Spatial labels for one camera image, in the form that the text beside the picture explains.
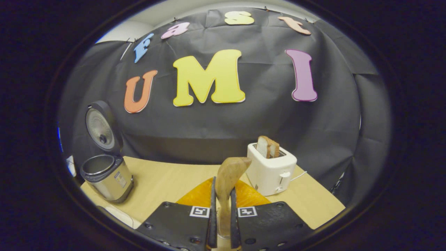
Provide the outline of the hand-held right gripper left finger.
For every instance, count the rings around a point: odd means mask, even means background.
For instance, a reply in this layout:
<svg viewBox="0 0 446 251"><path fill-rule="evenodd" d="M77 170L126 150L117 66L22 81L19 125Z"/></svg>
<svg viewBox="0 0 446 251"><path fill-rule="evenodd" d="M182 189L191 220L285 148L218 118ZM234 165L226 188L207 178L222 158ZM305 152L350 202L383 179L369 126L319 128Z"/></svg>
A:
<svg viewBox="0 0 446 251"><path fill-rule="evenodd" d="M169 251L210 251L217 248L215 180L213 177L210 206L162 202L136 232Z"/></svg>

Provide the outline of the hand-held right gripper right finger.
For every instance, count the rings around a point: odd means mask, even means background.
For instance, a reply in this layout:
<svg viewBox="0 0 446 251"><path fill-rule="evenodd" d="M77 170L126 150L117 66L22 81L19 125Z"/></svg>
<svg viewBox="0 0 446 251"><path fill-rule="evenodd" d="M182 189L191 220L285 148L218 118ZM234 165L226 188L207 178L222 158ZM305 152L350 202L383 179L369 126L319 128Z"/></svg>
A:
<svg viewBox="0 0 446 251"><path fill-rule="evenodd" d="M232 248L289 251L308 244L313 230L286 202L270 202L243 181L237 181L230 200Z"/></svg>

